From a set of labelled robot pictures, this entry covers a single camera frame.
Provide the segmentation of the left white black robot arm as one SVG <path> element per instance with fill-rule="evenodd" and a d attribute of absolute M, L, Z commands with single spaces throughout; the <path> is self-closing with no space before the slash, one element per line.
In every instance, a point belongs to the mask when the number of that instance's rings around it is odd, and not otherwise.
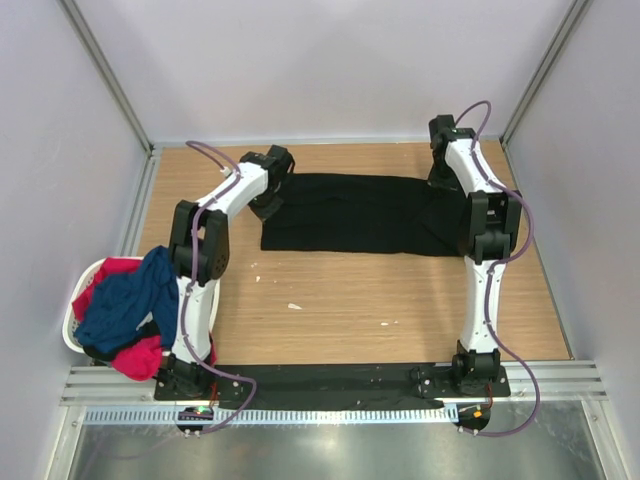
<path fill-rule="evenodd" d="M 174 210 L 168 250 L 179 293 L 177 333 L 158 372 L 157 400 L 201 400 L 213 392 L 211 331 L 230 261 L 231 222 L 246 207 L 261 220 L 272 216 L 282 205 L 278 191 L 295 168 L 291 153 L 277 145 L 227 162 L 218 187 Z"/>

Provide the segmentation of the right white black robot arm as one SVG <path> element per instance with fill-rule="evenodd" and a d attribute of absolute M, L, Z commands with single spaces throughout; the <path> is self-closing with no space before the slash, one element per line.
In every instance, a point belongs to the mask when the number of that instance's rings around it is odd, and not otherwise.
<path fill-rule="evenodd" d="M 457 126 L 454 116 L 445 114 L 429 121 L 429 134 L 429 185 L 463 195 L 457 248 L 466 268 L 466 316 L 443 392 L 507 397 L 510 387 L 494 335 L 506 261 L 517 245 L 521 205 L 505 192 L 473 129 Z"/>

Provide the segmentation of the black t shirt blue logo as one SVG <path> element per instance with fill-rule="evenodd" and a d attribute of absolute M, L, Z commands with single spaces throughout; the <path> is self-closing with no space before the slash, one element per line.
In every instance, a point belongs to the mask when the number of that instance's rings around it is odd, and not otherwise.
<path fill-rule="evenodd" d="M 263 222 L 264 251 L 457 257 L 466 196 L 417 178 L 292 174 Z"/>

